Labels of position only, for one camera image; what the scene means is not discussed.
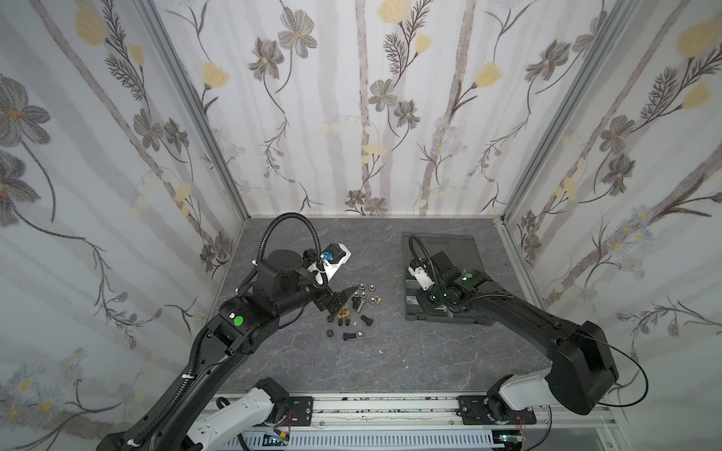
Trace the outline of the green plastic organizer box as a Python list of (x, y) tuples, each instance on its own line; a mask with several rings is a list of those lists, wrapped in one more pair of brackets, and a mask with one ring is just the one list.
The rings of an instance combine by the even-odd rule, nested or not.
[(406, 263), (405, 308), (408, 321), (491, 326), (494, 321), (464, 300), (491, 280), (469, 235), (402, 235)]

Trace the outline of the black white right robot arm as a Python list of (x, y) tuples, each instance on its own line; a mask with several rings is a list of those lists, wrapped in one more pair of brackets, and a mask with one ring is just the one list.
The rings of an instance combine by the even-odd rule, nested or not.
[(489, 419), (505, 422), (534, 406), (560, 404), (587, 415), (618, 381), (619, 372), (603, 330), (593, 322), (577, 324), (554, 316), (504, 289), (484, 272), (459, 270), (444, 252), (412, 255), (408, 272), (420, 288), (415, 297), (431, 312), (487, 317), (521, 336), (550, 362), (547, 369), (507, 375), (486, 395)]

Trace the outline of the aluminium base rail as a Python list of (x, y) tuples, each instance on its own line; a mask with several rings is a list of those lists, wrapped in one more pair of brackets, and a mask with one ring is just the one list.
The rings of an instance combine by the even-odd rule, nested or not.
[[(203, 411), (216, 413), (247, 394), (222, 394)], [(624, 450), (627, 445), (611, 411), (596, 408), (588, 416), (575, 415), (554, 406), (530, 407), (536, 425), (465, 426), (457, 410), (459, 396), (484, 396), (482, 392), (453, 393), (295, 393), (314, 397), (309, 427), (275, 427), (261, 424), (232, 437), (216, 450), (249, 450), (246, 432), (269, 432), (287, 442), (297, 431), (325, 430), (490, 430), (504, 450)]]

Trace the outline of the brass wing nuts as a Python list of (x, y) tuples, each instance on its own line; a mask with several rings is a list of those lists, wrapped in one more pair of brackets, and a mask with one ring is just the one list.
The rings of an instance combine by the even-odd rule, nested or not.
[(340, 310), (340, 313), (338, 313), (338, 326), (350, 325), (350, 315), (351, 312), (347, 306), (344, 306), (342, 310)]

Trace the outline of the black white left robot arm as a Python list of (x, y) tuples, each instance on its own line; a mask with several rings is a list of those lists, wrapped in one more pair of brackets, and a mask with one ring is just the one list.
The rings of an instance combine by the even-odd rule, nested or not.
[(129, 430), (105, 436), (99, 449), (216, 450), (248, 428), (282, 420), (289, 394), (271, 378), (228, 407), (202, 413), (229, 376), (282, 328), (285, 315), (309, 304), (331, 315), (340, 312), (354, 290), (333, 291), (329, 282), (350, 257), (343, 244), (258, 255), (249, 281), (197, 333), (169, 389)]

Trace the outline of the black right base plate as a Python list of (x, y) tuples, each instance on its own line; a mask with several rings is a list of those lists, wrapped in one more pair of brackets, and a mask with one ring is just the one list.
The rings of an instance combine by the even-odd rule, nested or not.
[(459, 396), (459, 415), (465, 426), (524, 426), (536, 425), (537, 417), (531, 408), (513, 411), (501, 398), (489, 396)]

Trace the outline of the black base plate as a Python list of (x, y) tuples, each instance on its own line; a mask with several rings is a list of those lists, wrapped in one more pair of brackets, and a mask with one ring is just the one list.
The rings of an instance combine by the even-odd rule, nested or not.
[(274, 422), (274, 426), (304, 428), (309, 427), (314, 412), (314, 397), (290, 397), (283, 415)]
[(537, 417), (531, 408), (513, 411), (501, 398), (489, 396), (459, 396), (459, 415), (465, 426), (524, 426), (536, 425)]

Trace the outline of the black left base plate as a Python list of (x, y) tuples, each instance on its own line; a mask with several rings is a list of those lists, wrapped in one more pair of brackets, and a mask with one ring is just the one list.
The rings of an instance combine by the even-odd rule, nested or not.
[(309, 427), (314, 412), (314, 397), (290, 397), (283, 415), (274, 422), (274, 426), (304, 428)]

